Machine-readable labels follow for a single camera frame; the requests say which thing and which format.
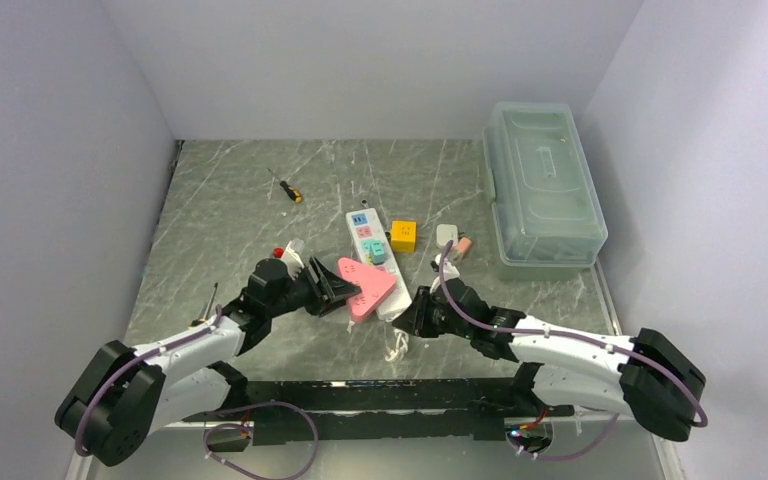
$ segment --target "yellow cube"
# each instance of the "yellow cube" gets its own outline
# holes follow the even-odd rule
[[[416,222],[393,220],[390,247],[394,252],[413,253],[416,250]]]

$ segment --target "robotic hand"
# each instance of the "robotic hand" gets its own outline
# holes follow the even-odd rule
[[[512,385],[520,402],[633,416],[677,442],[688,439],[691,427],[707,425],[699,405],[705,376],[664,335],[647,328],[636,337],[596,335],[488,306],[446,261],[451,243],[432,263],[438,273],[432,286],[417,289],[394,327],[423,338],[457,335],[486,357],[520,362]]]
[[[57,409],[55,423],[76,451],[121,463],[155,430],[187,416],[248,405],[248,380],[224,362],[254,348],[272,319],[305,308],[326,315],[360,293],[315,258],[287,249],[258,262],[237,298],[209,319],[160,342],[101,347]]]

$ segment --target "pink outlet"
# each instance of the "pink outlet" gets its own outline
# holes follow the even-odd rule
[[[346,300],[349,315],[355,323],[364,321],[378,308],[398,282],[395,275],[346,257],[337,260],[337,270],[343,280],[360,287],[360,294]]]

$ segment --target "translucent green container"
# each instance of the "translucent green container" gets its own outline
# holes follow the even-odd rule
[[[592,266],[608,229],[569,107],[496,104],[484,157],[497,275],[563,280]]]

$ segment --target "power strip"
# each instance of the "power strip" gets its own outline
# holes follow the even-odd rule
[[[384,227],[381,225],[381,220],[378,219],[378,213],[374,208],[349,212],[346,214],[346,224],[349,226],[349,233],[352,235],[352,243],[355,246],[359,261],[374,265],[375,268],[395,275],[398,279],[396,288],[375,310],[378,313],[378,318],[392,322],[408,309],[412,299],[408,287],[405,285],[405,279],[402,278],[399,265],[396,263],[396,258],[393,256],[393,249],[390,248],[390,243],[384,234]],[[375,247],[374,255],[367,248],[370,246]]]

